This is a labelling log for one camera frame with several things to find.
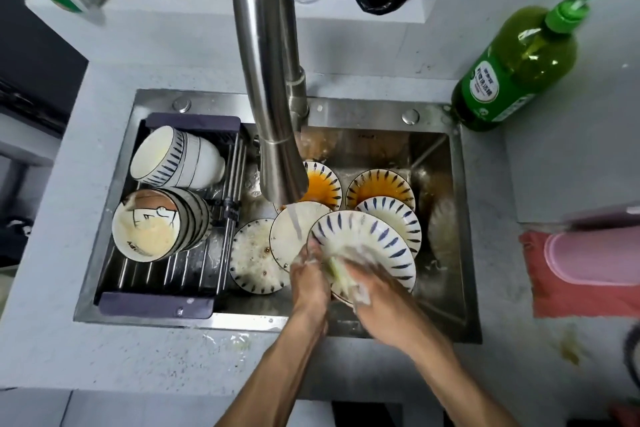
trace white oval label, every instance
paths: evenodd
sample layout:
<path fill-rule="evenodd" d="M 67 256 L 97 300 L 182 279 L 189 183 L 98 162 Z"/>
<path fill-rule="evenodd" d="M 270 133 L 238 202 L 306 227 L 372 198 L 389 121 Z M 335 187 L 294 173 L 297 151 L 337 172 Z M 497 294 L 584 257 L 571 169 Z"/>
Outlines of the white oval label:
<path fill-rule="evenodd" d="M 489 61 L 480 61 L 469 82 L 471 95 L 480 103 L 491 103 L 498 96 L 500 83 Z"/>

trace sink rim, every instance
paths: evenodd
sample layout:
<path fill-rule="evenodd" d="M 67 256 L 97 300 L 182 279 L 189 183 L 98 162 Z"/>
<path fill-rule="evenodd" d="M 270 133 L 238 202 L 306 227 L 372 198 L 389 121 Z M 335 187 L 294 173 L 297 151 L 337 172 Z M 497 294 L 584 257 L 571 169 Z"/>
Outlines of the sink rim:
<path fill-rule="evenodd" d="M 180 97 L 190 100 L 191 108 L 189 112 L 194 114 L 235 115 L 240 117 L 243 124 L 255 123 L 246 94 L 164 89 L 138 90 L 136 92 L 106 203 L 100 217 L 92 254 L 76 304 L 74 321 L 138 326 L 279 332 L 286 324 L 287 316 L 259 316 L 230 312 L 214 312 L 208 319 L 105 316 L 93 302 L 100 284 L 104 259 L 106 253 L 108 253 L 113 210 L 122 194 L 140 122 L 153 112 L 175 111 L 172 108 L 172 103 Z M 457 206 L 457 209 L 466 320 L 463 321 L 463 333 L 456 340 L 481 342 L 460 126 L 454 123 L 445 112 L 445 103 L 311 97 L 308 98 L 308 103 L 310 108 L 308 126 L 311 127 L 398 130 L 444 133 L 448 135 L 451 151 L 451 171 L 454 181 L 454 198 L 456 204 L 463 204 L 463 206 Z M 411 110 L 416 110 L 420 114 L 420 118 L 413 124 L 407 124 L 403 119 L 403 115 Z"/>

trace person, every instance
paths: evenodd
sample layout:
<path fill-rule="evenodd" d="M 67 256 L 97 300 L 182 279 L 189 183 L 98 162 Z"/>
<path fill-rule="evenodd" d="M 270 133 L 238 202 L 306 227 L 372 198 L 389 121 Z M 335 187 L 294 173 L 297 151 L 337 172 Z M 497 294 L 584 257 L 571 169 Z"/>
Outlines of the person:
<path fill-rule="evenodd" d="M 285 426 L 311 353 L 326 334 L 330 286 L 322 251 L 311 238 L 291 264 L 293 310 L 282 332 L 216 427 Z M 451 341 L 422 313 L 411 295 L 381 266 L 346 262 L 369 291 L 370 305 L 356 305 L 365 329 L 403 351 L 458 427 L 512 427 L 517 422 L 462 368 Z"/>

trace hand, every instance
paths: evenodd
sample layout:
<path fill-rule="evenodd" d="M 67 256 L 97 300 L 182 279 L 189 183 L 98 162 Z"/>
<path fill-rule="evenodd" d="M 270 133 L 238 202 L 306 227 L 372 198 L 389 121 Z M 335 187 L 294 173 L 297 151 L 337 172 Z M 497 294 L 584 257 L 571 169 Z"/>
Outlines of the hand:
<path fill-rule="evenodd" d="M 291 263 L 293 314 L 307 316 L 312 324 L 326 329 L 326 315 L 331 288 L 322 269 L 322 250 L 313 237 L 308 239 Z"/>
<path fill-rule="evenodd" d="M 345 267 L 369 291 L 371 305 L 355 304 L 356 315 L 378 341 L 409 356 L 421 337 L 438 334 L 411 294 L 380 265 L 365 268 L 345 260 Z"/>

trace stack of bowls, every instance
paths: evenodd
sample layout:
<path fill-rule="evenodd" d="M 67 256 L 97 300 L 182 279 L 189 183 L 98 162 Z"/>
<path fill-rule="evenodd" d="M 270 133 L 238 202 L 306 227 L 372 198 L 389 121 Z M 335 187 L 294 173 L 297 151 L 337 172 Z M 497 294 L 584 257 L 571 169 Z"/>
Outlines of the stack of bowls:
<path fill-rule="evenodd" d="M 198 245 L 211 233 L 211 210 L 186 189 L 164 187 L 132 192 L 111 222 L 118 250 L 136 262 L 153 262 Z"/>
<path fill-rule="evenodd" d="M 162 126 L 140 144 L 129 172 L 153 187 L 203 189 L 222 180 L 225 160 L 208 140 Z"/>

